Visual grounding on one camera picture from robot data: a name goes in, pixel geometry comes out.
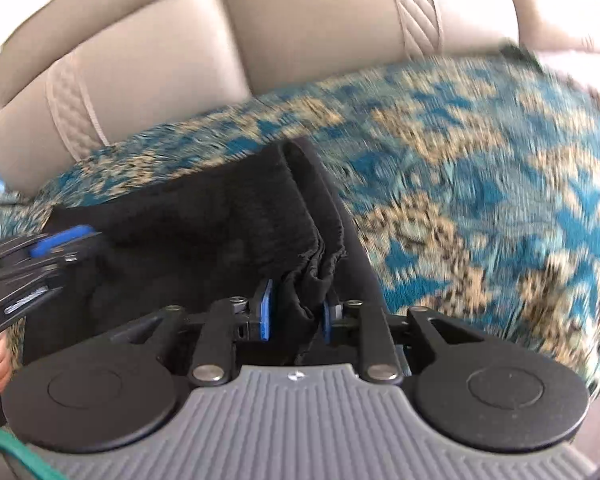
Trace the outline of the black pants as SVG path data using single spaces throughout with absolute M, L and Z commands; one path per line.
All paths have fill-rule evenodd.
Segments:
M 271 281 L 271 338 L 260 359 L 288 365 L 313 339 L 329 294 L 384 301 L 354 222 L 306 138 L 99 205 L 57 208 L 45 229 L 79 224 L 102 234 L 102 246 L 26 318 L 25 363 L 170 304 L 202 313 Z

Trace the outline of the teal patterned sofa throw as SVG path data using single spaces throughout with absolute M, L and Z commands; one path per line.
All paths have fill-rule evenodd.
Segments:
M 433 58 L 278 90 L 103 148 L 0 238 L 309 136 L 388 307 L 434 308 L 551 356 L 600 394 L 600 102 L 520 51 Z

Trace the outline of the beige leather sofa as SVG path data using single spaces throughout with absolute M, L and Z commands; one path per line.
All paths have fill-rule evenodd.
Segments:
M 0 177 L 298 82 L 506 42 L 600 60 L 600 0 L 0 0 Z

